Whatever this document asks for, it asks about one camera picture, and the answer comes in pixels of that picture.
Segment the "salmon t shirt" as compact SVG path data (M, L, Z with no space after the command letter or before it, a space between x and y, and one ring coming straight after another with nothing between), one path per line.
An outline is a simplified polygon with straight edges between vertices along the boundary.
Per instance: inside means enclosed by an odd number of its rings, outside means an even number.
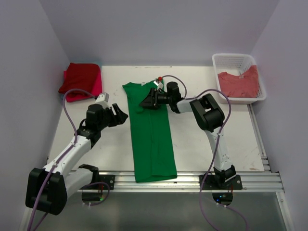
M227 72L218 74L221 91L229 98L256 98L259 88L257 66L252 65L239 76Z

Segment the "white plastic basket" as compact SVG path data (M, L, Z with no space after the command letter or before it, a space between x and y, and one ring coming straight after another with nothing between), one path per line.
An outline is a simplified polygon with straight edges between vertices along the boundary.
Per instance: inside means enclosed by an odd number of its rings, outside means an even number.
M266 99L266 91L254 58L247 54L212 55L217 89L232 104L251 104Z

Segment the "dark red folded shirt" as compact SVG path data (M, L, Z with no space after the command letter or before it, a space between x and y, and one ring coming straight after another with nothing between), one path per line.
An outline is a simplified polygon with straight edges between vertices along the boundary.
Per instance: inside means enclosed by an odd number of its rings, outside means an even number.
M74 89L70 93L71 95L85 95L84 92L77 91L77 89L91 93L97 76L100 73L100 68L97 64L70 63L65 73L66 77L58 92L65 94L69 90Z

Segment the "aluminium mounting rail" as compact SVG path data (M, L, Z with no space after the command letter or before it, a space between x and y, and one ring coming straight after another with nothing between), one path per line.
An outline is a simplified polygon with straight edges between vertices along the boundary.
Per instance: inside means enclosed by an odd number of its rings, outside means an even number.
M263 171L240 171L242 190L202 190L214 193L257 192L271 193L283 192L284 188L279 173L272 173L267 157L261 157ZM179 172L178 177L171 180L155 180L152 182L137 183L132 171L99 171L100 175L115 175L115 192L198 192L203 186L203 173L198 171Z

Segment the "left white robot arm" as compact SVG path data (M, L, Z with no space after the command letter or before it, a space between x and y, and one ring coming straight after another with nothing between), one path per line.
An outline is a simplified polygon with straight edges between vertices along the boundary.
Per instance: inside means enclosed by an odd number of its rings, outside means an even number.
M85 186L97 188L100 183L97 167L82 164L75 172L72 172L72 168L94 147L103 129L122 125L127 118L128 115L116 103L111 108L90 105L86 118L80 123L66 149L43 168L34 168L29 173L26 207L58 215L75 192Z

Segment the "pink folded shirt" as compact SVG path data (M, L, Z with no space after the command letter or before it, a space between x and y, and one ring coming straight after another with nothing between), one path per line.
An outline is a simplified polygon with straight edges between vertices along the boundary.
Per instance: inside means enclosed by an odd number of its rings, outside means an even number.
M77 87L74 87L75 89L82 89L94 97L98 97L103 92L102 87L102 77L100 71L98 71L95 81L93 82L93 85L90 87L89 81L85 81L84 83L77 84ZM82 101L91 98L90 95L82 92L82 91L73 91L69 93L66 97L66 101L68 103L73 103L77 101Z

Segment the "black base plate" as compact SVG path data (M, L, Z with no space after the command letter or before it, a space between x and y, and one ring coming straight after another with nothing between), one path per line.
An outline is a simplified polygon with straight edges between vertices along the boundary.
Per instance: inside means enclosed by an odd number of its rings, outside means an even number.
M215 175L207 175L202 190L242 190L242 180L240 175L236 175L226 183L219 185L215 180Z
M103 184L95 184L89 186L91 183L97 183L97 182L103 182ZM79 190L108 190L108 187L110 190L114 189L114 184L115 184L115 175L97 175L94 177L94 179L89 183L86 184L85 186L79 187Z

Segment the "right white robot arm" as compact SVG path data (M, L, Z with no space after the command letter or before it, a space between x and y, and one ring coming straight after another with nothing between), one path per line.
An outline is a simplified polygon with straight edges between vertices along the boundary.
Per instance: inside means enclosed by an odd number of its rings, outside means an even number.
M161 87L151 88L148 95L139 104L144 109L158 109L168 104L177 114L192 112L199 128L205 132L213 153L214 175L206 177L207 183L213 183L219 189L225 189L236 177L236 170L228 155L224 140L223 127L227 121L225 115L211 94L199 99L184 99L176 82L167 83L167 90Z

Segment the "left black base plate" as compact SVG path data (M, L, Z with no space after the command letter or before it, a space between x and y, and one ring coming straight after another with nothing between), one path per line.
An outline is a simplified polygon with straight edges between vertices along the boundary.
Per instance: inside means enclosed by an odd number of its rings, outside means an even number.
M95 184L89 186L91 183L97 183L97 182L103 182L103 184ZM115 175L97 175L94 177L94 179L89 183L86 184L85 186L79 187L79 190L108 190L108 187L110 190L114 189L114 184L115 184Z

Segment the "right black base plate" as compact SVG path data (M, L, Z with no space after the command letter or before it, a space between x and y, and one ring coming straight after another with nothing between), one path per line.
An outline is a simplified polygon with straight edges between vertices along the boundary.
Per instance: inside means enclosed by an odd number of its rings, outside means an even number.
M242 180L240 175L236 175L226 183L219 185L215 180L215 175L207 175L202 190L242 190Z

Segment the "green t shirt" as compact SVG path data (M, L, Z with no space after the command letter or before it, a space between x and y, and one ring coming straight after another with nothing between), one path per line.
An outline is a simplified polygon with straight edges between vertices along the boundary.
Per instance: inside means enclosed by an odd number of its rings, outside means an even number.
M155 84L129 82L122 87L128 101L135 181L177 178L167 106L158 110L139 106Z

